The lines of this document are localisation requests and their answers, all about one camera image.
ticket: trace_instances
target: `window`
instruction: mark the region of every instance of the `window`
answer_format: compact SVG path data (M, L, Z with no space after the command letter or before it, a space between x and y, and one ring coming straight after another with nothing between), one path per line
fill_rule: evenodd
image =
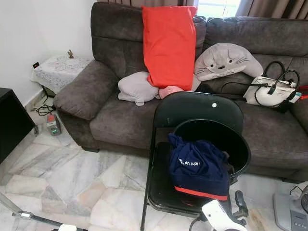
M206 18L235 16L241 0L199 0L197 15Z

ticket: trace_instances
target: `black cabinet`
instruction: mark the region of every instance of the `black cabinet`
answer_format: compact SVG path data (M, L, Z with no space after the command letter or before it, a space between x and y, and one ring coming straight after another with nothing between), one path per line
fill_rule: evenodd
M0 163L34 126L13 90L0 88Z

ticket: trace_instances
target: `waste bin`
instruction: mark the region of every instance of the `waste bin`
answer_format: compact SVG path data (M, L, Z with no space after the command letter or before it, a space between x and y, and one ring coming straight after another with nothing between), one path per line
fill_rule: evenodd
M191 119L179 124L174 133L185 141L206 140L212 142L223 152L227 152L229 164L234 173L229 174L230 184L235 183L239 175L250 164L250 149L245 139L230 127L212 120Z

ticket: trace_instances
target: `marble floor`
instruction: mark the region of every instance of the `marble floor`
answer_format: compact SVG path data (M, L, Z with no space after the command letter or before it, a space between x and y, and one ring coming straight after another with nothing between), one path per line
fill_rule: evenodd
M29 112L40 134L29 134L0 168L0 192L23 210L89 231L138 231L141 221L148 159L140 156L82 150L62 126L53 137L45 118ZM278 179L244 174L231 186L242 190L249 208L249 231L279 231L272 195L288 193L295 185ZM146 231L187 231L192 219L156 211L148 206ZM56 227L18 219L0 205L1 231L51 231ZM192 231L209 231L197 222Z

